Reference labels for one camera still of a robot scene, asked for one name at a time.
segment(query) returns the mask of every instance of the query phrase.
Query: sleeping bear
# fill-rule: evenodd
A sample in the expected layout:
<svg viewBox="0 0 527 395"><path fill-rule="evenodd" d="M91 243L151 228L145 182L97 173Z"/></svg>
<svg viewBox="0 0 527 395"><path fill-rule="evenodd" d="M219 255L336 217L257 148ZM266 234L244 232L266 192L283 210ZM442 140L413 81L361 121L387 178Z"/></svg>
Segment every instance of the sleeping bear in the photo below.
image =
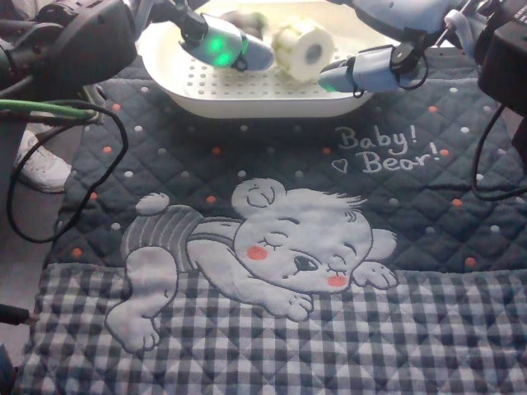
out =
<svg viewBox="0 0 527 395"><path fill-rule="evenodd" d="M380 263L395 250L395 235L370 227L363 202L251 179L232 195L240 221L204 218L150 194L121 243L131 295L108 312L105 325L126 351L151 350L160 341L153 319L175 297L178 275L193 270L225 297L297 322L309 317L313 294L343 292L352 282L397 286Z"/></svg>

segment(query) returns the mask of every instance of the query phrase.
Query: embroidered heart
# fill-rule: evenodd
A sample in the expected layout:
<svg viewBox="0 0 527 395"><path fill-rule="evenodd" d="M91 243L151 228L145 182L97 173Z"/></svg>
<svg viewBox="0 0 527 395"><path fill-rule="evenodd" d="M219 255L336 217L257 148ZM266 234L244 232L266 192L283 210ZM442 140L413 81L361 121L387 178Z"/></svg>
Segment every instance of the embroidered heart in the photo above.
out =
<svg viewBox="0 0 527 395"><path fill-rule="evenodd" d="M347 173L347 160L346 159L334 160L333 162L331 162L331 165L336 170L340 171L341 173L344 173L344 174Z"/></svg>

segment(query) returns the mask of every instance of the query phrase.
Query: quilted fabric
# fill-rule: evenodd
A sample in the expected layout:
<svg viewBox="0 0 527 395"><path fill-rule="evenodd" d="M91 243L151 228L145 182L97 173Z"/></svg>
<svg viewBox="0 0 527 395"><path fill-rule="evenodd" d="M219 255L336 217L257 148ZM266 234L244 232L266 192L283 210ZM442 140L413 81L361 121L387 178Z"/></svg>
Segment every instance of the quilted fabric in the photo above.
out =
<svg viewBox="0 0 527 395"><path fill-rule="evenodd" d="M474 65L457 51L432 51L429 62L430 77L422 88L376 95L352 114L332 119L198 118L177 107L140 61L103 84L108 106L127 128L130 149L92 195L81 221L54 245L19 390L525 392L527 322L521 311L527 304L527 205L521 197L480 202L469 191L476 142L496 104L478 90ZM111 123L86 128L57 226L68 220L119 148ZM524 178L502 123L488 139L479 173L479 182L491 188L509 188ZM252 179L263 181L253 187ZM282 278L266 278L274 273L251 272L247 278L263 280L271 296L264 292L266 303L248 302L240 297L243 290L221 288L211 276L214 265L207 268L195 259L201 250L189 247L200 239L213 242L221 245L215 258L227 251L244 262L241 266L251 264L236 250L238 229L254 219L254 210L295 194L319 199L315 213L334 203L327 196L347 199L345 222L361 227L343 228L341 235L371 239L352 274L335 269L334 261L310 268L314 258L303 252L295 256L299 271L319 271L324 264L336 273L329 287L342 287L333 294L295 294L291 301L305 309L300 309L304 315L278 313L283 306L273 305L273 297L291 295L291 289L277 286ZM299 222L290 208L289 218L281 220ZM173 214L183 212L202 222L175 229L177 237L164 233L170 232ZM319 240L330 244L331 227L317 229ZM187 233L185 246L180 235ZM139 240L137 250L123 238ZM178 249L164 245L173 239ZM276 248L262 241L268 250ZM192 264L177 276L164 276L160 267L167 253L156 250L160 246L178 264L178 253ZM347 246L360 255L356 244ZM139 259L145 272L134 277L133 257L141 251L156 259ZM266 254L261 248L247 250L254 261ZM352 278L349 287L344 276ZM177 281L173 299L172 278ZM159 282L145 288L152 279ZM131 350L108 324L110 312L130 307L138 292L154 295L157 286L166 300L142 316L152 320L155 333ZM132 319L135 310L125 311ZM139 329L130 324L134 330Z"/></svg>

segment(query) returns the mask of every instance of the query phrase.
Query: sneaker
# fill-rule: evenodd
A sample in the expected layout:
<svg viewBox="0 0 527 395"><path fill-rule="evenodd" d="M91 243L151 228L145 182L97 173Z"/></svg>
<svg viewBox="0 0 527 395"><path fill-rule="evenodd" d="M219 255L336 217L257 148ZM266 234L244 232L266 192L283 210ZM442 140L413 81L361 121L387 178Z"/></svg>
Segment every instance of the sneaker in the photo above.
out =
<svg viewBox="0 0 527 395"><path fill-rule="evenodd" d="M38 142L35 134L26 130L16 154L15 166L22 161L26 153ZM72 167L43 146L36 150L26 162L21 178L30 186L45 193L64 192L64 183Z"/></svg>

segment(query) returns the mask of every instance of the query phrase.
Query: white basket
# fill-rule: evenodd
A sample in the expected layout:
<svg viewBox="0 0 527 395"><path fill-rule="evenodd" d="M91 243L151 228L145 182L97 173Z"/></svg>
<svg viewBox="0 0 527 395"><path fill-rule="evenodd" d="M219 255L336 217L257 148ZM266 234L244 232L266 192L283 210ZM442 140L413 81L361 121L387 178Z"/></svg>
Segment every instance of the white basket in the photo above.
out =
<svg viewBox="0 0 527 395"><path fill-rule="evenodd" d="M335 41L334 59L345 59L388 44L385 36L357 19L348 6L329 2L210 2L200 8L213 16L243 7L262 12L270 30L289 16L303 16L321 24ZM152 79L181 107L197 115L225 118L322 118L341 115L366 103L372 94L355 99L351 94L329 93L316 81L300 83L278 66L266 72L240 73L214 69L188 55L180 46L180 31L171 23L145 30L139 53Z"/></svg>

